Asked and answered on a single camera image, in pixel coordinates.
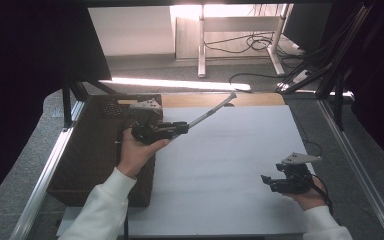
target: dark brown box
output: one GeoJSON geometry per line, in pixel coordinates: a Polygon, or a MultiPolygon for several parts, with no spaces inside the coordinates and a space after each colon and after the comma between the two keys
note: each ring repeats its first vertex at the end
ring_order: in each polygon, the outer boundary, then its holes
{"type": "MultiPolygon", "coordinates": [[[[119,100],[141,102],[152,98],[162,105],[161,95],[90,96],[75,122],[47,192],[67,206],[82,207],[92,189],[103,183],[117,164],[115,142],[123,121],[129,124],[138,114],[138,110],[129,110],[129,104],[120,104],[119,100]]],[[[155,155],[137,175],[138,181],[129,194],[129,206],[149,206],[154,167],[155,155]]]]}

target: white sleeve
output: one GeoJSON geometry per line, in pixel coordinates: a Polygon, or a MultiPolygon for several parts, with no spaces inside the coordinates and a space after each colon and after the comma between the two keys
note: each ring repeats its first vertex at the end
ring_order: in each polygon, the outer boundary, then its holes
{"type": "Polygon", "coordinates": [[[126,217],[127,195],[135,183],[114,168],[103,184],[93,188],[79,216],[59,239],[116,239],[126,217]]]}
{"type": "Polygon", "coordinates": [[[348,229],[336,223],[327,206],[309,209],[304,214],[307,218],[304,240],[352,240],[348,229]]]}

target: white surface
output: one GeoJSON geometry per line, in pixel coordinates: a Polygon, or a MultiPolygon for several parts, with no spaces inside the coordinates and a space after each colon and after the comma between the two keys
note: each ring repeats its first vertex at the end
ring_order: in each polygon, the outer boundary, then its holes
{"type": "MultiPolygon", "coordinates": [[[[167,108],[164,118],[191,122],[209,109],[167,108]]],[[[275,164],[292,152],[306,153],[288,106],[221,108],[157,153],[151,204],[129,209],[131,236],[304,232],[298,205],[260,177],[283,179],[275,164]]]]}
{"type": "Polygon", "coordinates": [[[105,56],[174,53],[170,6],[89,8],[105,56]]]}

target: human hand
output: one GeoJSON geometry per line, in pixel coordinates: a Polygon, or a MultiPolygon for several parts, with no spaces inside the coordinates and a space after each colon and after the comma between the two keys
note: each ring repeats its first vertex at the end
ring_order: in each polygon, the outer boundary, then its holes
{"type": "Polygon", "coordinates": [[[167,146],[169,142],[168,139],[162,139],[150,145],[145,145],[132,136],[131,128],[127,128],[123,132],[121,159],[116,168],[124,175],[135,178],[148,159],[158,150],[167,146]]]}
{"type": "MultiPolygon", "coordinates": [[[[313,177],[313,182],[317,187],[319,187],[323,192],[326,193],[325,186],[317,177],[313,177]]],[[[327,205],[322,195],[320,195],[312,188],[303,194],[283,193],[282,195],[294,199],[296,202],[298,202],[299,206],[304,211],[309,210],[311,208],[327,205]]]]}

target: white board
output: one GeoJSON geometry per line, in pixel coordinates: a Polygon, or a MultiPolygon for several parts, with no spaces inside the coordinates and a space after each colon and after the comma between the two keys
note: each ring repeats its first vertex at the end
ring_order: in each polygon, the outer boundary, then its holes
{"type": "MultiPolygon", "coordinates": [[[[164,120],[191,122],[209,109],[167,108],[164,120]]],[[[284,179],[275,164],[292,152],[306,153],[288,106],[221,108],[157,153],[151,204],[129,209],[130,235],[305,232],[299,206],[260,177],[284,179]]],[[[78,212],[68,208],[59,232],[78,212]]]]}

